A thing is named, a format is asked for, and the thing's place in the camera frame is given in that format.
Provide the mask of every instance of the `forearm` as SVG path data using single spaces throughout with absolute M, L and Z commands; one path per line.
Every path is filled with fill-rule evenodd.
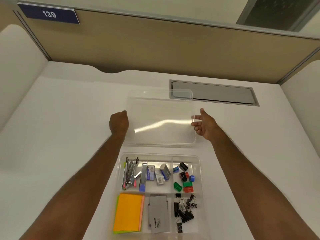
M 256 240 L 318 239 L 280 190 L 217 127 L 211 143 Z
M 124 138 L 125 135 L 112 135 L 54 195 L 21 239 L 82 239 L 117 161 Z

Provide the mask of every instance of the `navy blue sign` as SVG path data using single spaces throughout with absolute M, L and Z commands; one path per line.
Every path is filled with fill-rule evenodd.
M 30 19 L 80 24 L 75 10 L 71 8 L 49 7 L 29 3 L 18 3 L 18 6 L 24 15 Z

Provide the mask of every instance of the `orange sticky notes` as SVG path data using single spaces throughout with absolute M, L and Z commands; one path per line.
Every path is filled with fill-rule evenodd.
M 113 231 L 139 231 L 142 195 L 121 193 Z

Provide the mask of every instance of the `white desk surface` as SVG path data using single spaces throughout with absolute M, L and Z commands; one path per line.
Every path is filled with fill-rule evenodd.
M 215 117 L 243 153 L 286 195 L 320 236 L 320 159 L 279 85 L 141 71 L 107 74 L 49 62 L 0 133 L 0 239 L 16 240 L 54 193 L 110 135 L 112 113 L 132 89 L 168 88 L 169 79 L 253 87 L 260 107 L 195 101 Z M 122 152 L 163 153 L 122 147 Z M 166 148 L 201 160 L 211 239 L 253 239 L 210 143 Z M 115 170 L 84 239 L 108 236 Z

